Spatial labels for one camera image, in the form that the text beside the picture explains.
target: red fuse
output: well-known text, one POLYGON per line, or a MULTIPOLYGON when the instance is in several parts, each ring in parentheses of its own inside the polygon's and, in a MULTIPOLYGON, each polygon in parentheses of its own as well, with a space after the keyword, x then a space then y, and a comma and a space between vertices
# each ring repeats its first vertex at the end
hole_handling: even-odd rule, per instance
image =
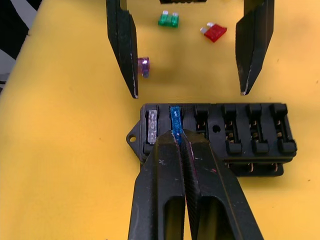
POLYGON ((200 32, 203 33, 208 39, 210 39, 214 43, 227 31, 226 27, 220 26, 212 22, 208 22, 207 26, 209 27, 209 29, 202 27, 200 29, 200 32))

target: black and white striped fabric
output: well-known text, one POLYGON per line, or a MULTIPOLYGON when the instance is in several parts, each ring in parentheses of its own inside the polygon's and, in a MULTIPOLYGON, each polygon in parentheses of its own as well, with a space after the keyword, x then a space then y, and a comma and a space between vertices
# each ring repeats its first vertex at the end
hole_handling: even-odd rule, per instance
POLYGON ((6 83, 42 0, 0 0, 0 89, 6 83))

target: purple fuse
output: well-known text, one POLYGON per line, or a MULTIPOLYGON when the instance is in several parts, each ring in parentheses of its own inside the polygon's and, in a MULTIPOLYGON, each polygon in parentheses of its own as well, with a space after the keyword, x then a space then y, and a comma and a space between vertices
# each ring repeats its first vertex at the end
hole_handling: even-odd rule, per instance
POLYGON ((149 57, 138 57, 138 73, 144 78, 149 77, 150 61, 149 57))

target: green fuse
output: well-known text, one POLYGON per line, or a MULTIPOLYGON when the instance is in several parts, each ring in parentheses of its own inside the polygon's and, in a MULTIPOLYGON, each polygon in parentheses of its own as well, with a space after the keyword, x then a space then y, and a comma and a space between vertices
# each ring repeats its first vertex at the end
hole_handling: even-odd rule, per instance
POLYGON ((167 27, 173 27, 173 28, 177 28, 178 24, 179 24, 179 15, 176 12, 174 12, 172 15, 169 15, 168 11, 163 11, 158 21, 158 25, 160 26, 167 26, 167 27))
POLYGON ((178 24, 179 24, 179 14, 174 12, 172 13, 171 27, 177 28, 178 24))

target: yellow table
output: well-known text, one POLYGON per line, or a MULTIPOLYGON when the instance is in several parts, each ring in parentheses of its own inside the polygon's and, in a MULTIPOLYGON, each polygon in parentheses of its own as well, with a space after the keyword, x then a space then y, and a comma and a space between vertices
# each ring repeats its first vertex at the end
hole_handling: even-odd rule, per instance
POLYGON ((266 240, 319 239, 319 6, 276 0, 263 70, 240 96, 242 0, 128 0, 138 54, 151 61, 134 100, 108 41, 105 0, 44 0, 0 98, 0 239, 126 239, 139 172, 126 135, 144 103, 167 102, 287 103, 297 157, 281 177, 240 183, 266 240), (178 29, 157 25, 165 9, 180 14, 178 29), (207 22, 228 31, 211 43, 199 32, 207 22))

